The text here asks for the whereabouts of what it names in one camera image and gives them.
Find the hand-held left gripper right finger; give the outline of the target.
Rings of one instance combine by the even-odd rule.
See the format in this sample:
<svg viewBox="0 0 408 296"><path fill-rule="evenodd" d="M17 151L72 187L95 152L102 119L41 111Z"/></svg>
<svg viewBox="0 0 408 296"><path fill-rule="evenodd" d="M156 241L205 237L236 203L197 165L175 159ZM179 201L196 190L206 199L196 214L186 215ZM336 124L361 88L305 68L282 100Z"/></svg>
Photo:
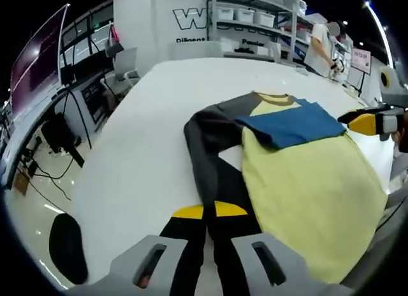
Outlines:
<svg viewBox="0 0 408 296"><path fill-rule="evenodd" d="M314 279L305 259L232 203L215 202L214 260L224 295L349 295Z"/></svg>

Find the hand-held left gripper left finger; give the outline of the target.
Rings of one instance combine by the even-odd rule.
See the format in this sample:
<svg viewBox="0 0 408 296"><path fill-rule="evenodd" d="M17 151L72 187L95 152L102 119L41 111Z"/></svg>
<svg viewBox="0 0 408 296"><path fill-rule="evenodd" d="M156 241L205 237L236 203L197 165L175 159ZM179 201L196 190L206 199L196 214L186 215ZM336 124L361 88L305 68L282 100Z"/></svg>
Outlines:
<svg viewBox="0 0 408 296"><path fill-rule="evenodd" d="M203 207L172 214L159 235L147 235L114 258L106 276L69 295L194 295L203 265Z"/></svg>

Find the person's right hand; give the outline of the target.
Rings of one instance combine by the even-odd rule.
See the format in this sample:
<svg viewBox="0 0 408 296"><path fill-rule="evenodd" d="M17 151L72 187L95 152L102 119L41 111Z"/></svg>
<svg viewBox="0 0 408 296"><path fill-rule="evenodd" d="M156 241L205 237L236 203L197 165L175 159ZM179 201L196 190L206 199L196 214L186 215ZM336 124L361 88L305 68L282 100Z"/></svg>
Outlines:
<svg viewBox="0 0 408 296"><path fill-rule="evenodd" d="M398 130L394 135L394 141L398 146L398 150L402 153L407 153L408 150L408 134L407 134L407 112L404 113L404 124L401 130Z"/></svg>

